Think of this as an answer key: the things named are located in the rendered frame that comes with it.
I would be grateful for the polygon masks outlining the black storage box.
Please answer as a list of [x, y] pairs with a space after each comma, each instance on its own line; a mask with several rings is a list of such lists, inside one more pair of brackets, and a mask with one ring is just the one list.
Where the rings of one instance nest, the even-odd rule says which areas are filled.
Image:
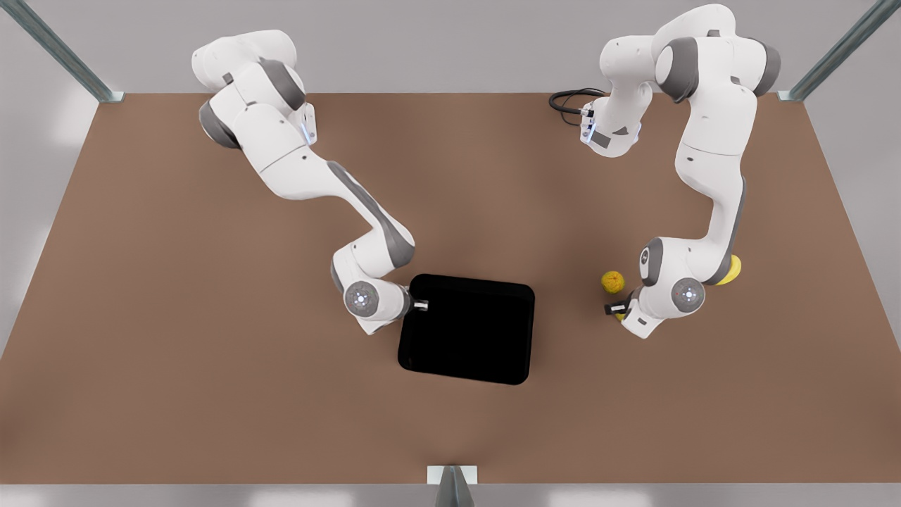
[[427, 304], [403, 319], [397, 362], [408, 371], [519, 385], [530, 373], [535, 294], [525, 284], [419, 274]]

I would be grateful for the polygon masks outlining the silver frame post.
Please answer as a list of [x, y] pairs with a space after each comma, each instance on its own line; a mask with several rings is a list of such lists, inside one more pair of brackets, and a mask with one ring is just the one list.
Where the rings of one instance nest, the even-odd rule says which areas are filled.
[[6, 11], [22, 29], [32, 36], [64, 70], [77, 80], [99, 103], [121, 103], [122, 91], [113, 91], [103, 83], [90, 67], [51, 29], [25, 0], [0, 0], [0, 8]]
[[776, 93], [778, 100], [802, 102], [807, 99], [898, 9], [901, 9], [901, 0], [876, 0], [792, 89]]
[[470, 491], [477, 484], [476, 465], [429, 465], [426, 482], [438, 487], [434, 507], [476, 507]]

